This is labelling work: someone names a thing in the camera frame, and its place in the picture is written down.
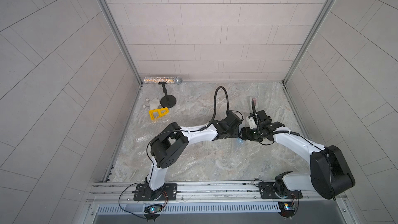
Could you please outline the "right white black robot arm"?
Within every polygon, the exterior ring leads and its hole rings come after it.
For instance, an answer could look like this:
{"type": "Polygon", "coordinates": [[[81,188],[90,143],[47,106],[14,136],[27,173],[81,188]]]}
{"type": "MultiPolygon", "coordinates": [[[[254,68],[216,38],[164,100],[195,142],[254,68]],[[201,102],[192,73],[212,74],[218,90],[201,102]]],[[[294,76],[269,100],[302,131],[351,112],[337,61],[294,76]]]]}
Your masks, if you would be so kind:
{"type": "Polygon", "coordinates": [[[294,191],[314,191],[330,200],[356,185],[342,151],[334,145],[315,143],[287,127],[267,131],[242,128],[239,138],[254,142],[268,139],[287,147],[309,164],[308,173],[284,172],[275,177],[274,191],[280,198],[294,191]]]}

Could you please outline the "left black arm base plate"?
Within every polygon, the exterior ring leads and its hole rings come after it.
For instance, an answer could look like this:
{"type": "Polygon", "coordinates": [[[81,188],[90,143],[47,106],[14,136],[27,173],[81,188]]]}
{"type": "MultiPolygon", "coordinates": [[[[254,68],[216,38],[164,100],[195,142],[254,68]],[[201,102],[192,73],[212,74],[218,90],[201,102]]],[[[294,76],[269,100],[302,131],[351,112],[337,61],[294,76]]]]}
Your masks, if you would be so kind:
{"type": "Polygon", "coordinates": [[[176,200],[177,184],[164,184],[153,191],[149,184],[138,184],[134,192],[134,201],[165,201],[176,200]]]}

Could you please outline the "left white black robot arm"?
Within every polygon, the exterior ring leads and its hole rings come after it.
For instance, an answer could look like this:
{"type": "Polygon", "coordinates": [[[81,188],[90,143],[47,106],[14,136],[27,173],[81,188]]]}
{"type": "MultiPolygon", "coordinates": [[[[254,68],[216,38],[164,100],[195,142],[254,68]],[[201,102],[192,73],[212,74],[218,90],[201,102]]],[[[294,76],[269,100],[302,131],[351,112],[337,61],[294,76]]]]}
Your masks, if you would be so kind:
{"type": "Polygon", "coordinates": [[[160,197],[165,188],[167,168],[173,165],[188,145],[204,141],[236,138],[242,119],[214,120],[195,127],[181,127],[173,122],[149,142],[148,156],[152,165],[144,183],[144,196],[149,200],[160,197]]]}

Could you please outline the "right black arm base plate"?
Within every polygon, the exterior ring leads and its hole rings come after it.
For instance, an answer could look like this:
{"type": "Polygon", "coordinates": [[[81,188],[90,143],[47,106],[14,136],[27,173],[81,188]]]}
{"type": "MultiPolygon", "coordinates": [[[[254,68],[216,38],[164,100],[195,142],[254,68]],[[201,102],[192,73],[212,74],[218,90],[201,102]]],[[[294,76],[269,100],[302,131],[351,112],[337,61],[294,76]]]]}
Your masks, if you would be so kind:
{"type": "Polygon", "coordinates": [[[268,199],[301,199],[303,195],[301,191],[288,190],[286,186],[283,186],[277,182],[260,182],[258,183],[261,198],[263,200],[268,199]]]}

